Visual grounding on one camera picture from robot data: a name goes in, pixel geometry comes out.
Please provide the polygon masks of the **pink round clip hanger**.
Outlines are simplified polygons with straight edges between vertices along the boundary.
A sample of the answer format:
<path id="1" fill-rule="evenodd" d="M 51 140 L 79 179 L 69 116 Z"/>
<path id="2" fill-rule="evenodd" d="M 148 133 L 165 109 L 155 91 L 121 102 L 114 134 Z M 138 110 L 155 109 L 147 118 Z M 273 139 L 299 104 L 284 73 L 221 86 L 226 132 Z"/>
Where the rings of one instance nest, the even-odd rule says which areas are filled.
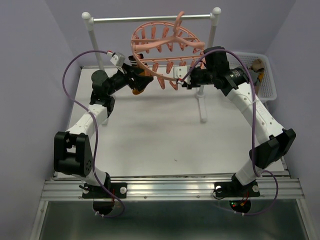
<path id="1" fill-rule="evenodd" d="M 156 77 L 162 89 L 166 82 L 178 90 L 181 79 L 174 78 L 176 66 L 192 66 L 204 53 L 205 43 L 182 26 L 185 12 L 174 20 L 151 20 L 132 33 L 130 46 L 139 68 Z"/>

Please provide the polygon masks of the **mustard brown striped sock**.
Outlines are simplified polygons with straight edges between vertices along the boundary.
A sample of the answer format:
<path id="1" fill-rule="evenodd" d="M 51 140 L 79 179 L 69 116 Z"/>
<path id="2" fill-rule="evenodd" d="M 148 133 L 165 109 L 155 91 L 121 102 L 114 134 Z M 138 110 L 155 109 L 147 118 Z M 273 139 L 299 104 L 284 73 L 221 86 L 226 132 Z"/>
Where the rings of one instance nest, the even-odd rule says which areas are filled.
<path id="1" fill-rule="evenodd" d="M 130 61 L 132 67 L 138 67 L 137 61 L 136 61 L 136 59 L 134 58 L 133 55 L 130 55 L 130 56 L 128 57 L 128 60 Z M 139 75 L 141 75 L 141 76 L 146 76 L 146 73 L 145 73 L 145 71 L 143 70 L 141 73 L 139 73 Z M 144 90 L 145 90 L 145 88 L 140 88 L 140 89 L 134 88 L 134 89 L 132 90 L 132 93 L 133 93 L 134 95 L 139 95 L 139 94 L 143 93 Z"/>

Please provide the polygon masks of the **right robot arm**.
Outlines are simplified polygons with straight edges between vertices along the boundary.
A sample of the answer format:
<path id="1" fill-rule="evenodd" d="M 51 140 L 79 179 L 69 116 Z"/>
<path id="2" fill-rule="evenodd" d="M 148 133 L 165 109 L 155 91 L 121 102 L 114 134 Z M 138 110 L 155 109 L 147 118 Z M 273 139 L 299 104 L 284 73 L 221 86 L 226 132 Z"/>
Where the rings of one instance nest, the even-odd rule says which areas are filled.
<path id="1" fill-rule="evenodd" d="M 240 66 L 230 68 L 227 55 L 238 60 Z M 259 100 L 255 92 L 259 73 L 247 67 L 236 54 L 216 46 L 205 49 L 199 59 L 205 61 L 204 68 L 195 63 L 181 79 L 182 87 L 189 90 L 213 85 L 237 107 L 251 126 L 249 160 L 231 177 L 231 181 L 218 182 L 213 196 L 218 199 L 257 197 L 260 195 L 254 191 L 257 178 L 289 151 L 296 133 L 278 123 Z"/>

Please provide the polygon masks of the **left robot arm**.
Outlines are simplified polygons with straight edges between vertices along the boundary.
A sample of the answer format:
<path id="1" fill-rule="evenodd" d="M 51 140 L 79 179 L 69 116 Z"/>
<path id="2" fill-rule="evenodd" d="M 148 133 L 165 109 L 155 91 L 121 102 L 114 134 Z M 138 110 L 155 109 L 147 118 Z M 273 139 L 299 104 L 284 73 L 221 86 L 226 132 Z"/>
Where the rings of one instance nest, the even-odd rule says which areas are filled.
<path id="1" fill-rule="evenodd" d="M 99 126 L 109 119 L 115 106 L 115 92 L 129 87 L 134 94 L 140 94 L 153 79 L 143 69 L 127 64 L 112 76 L 96 70 L 91 75 L 92 92 L 89 105 L 84 108 L 86 112 L 67 131 L 54 136 L 54 170 L 84 181 L 83 198 L 112 198 L 116 193 L 125 197 L 126 188 L 113 187 L 110 175 L 95 166 L 97 150 L 91 148 L 90 139 L 98 138 Z"/>

